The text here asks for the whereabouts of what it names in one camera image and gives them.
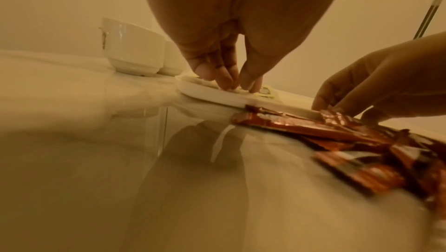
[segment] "white bowl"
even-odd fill
[[[172,41],[166,41],[164,49],[164,65],[158,73],[167,76],[178,76],[187,67],[187,61],[181,54],[177,45]]]
[[[104,55],[117,71],[152,76],[163,66],[165,39],[149,29],[102,19]]]

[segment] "hand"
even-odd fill
[[[373,52],[329,78],[313,109],[377,123],[446,114],[446,32]]]
[[[262,76],[298,47],[332,0],[148,0],[192,70],[222,89],[257,92]],[[239,72],[235,44],[244,34]]]

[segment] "pile of sachets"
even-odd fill
[[[446,232],[446,143],[332,111],[321,111],[316,121],[261,107],[246,110],[234,115],[233,123],[296,135],[325,149],[314,159],[364,193],[399,187],[413,192],[436,209],[436,226]]]

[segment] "countertop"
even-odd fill
[[[280,93],[303,107],[310,99]],[[366,198],[236,109],[106,59],[0,52],[0,251],[415,252],[431,214]]]

